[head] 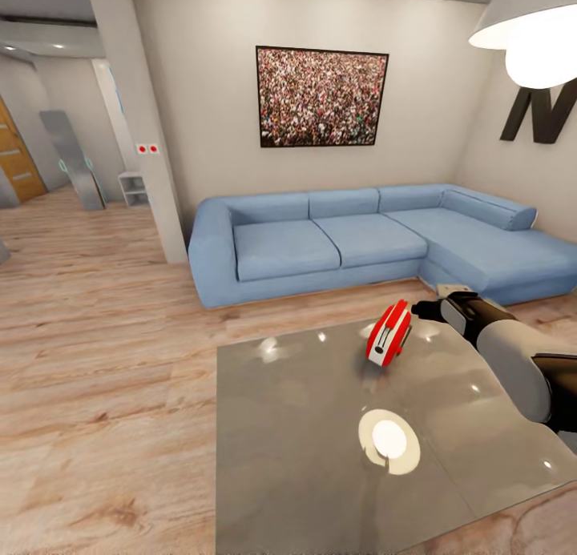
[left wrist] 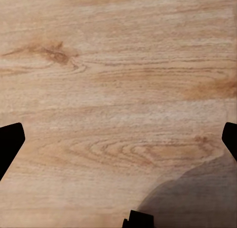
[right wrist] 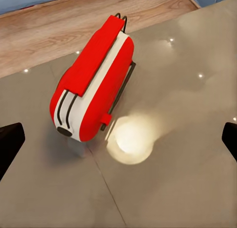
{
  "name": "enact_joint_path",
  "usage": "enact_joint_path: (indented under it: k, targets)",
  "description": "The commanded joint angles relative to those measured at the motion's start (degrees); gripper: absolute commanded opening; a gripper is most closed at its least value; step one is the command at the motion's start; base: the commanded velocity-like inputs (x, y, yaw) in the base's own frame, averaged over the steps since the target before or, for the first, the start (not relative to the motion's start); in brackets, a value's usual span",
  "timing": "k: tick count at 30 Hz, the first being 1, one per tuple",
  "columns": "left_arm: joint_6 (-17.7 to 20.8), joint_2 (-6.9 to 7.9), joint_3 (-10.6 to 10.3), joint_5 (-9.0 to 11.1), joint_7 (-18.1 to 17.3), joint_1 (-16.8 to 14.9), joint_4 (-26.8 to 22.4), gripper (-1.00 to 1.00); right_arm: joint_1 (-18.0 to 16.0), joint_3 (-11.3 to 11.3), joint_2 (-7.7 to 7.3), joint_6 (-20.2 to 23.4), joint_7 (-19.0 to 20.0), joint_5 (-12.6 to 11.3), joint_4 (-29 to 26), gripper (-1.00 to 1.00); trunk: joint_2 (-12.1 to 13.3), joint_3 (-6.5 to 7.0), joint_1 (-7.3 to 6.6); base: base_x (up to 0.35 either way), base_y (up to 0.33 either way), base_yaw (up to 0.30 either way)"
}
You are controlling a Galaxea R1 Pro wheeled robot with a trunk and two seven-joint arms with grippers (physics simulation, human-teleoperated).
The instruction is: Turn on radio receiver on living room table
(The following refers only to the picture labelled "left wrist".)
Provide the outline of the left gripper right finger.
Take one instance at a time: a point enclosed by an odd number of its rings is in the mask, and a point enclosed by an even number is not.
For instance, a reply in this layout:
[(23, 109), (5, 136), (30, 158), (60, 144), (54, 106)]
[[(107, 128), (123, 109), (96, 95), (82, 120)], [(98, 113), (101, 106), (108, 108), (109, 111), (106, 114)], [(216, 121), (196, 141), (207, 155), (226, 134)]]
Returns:
[(231, 122), (225, 124), (222, 141), (237, 161), (237, 124)]

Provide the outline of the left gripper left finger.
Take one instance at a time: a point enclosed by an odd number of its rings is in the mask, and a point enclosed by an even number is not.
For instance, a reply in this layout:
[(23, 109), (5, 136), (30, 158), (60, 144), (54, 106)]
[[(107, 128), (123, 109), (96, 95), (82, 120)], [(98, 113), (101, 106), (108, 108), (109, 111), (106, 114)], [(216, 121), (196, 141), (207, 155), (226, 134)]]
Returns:
[(0, 128), (0, 181), (25, 142), (20, 122)]

